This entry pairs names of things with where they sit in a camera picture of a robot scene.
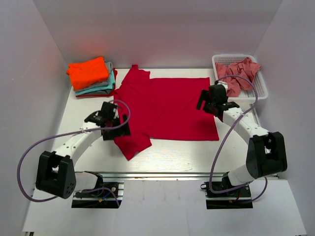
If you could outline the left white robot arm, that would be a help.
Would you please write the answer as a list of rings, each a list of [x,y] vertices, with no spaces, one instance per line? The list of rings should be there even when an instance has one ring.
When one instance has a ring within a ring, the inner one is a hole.
[[[118,99],[103,102],[100,110],[88,115],[70,139],[53,151],[44,151],[39,158],[35,186],[38,190],[67,199],[73,192],[99,196],[104,184],[95,172],[76,172],[74,167],[82,154],[99,138],[113,140],[130,135],[128,105]]]

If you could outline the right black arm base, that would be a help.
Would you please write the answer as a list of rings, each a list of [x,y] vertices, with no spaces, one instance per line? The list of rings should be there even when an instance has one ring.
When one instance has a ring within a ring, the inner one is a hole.
[[[236,190],[224,193],[214,193],[210,189],[210,185],[214,191],[222,191],[233,186],[230,184],[227,174],[224,174],[220,180],[204,182],[200,185],[201,190],[205,191],[206,208],[207,209],[251,209],[252,195],[249,185],[245,185]]]

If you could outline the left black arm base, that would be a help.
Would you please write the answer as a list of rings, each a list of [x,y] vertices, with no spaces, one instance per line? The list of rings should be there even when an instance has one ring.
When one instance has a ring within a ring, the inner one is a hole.
[[[76,172],[72,208],[118,209],[123,200],[124,181],[95,172]]]

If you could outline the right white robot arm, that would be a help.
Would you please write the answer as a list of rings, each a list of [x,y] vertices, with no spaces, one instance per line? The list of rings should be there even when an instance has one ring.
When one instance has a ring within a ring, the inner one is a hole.
[[[196,108],[217,117],[248,145],[245,164],[222,177],[221,185],[226,195],[234,196],[240,186],[257,178],[287,170],[283,135],[262,128],[247,117],[237,103],[229,102],[224,85],[215,84],[202,90]]]

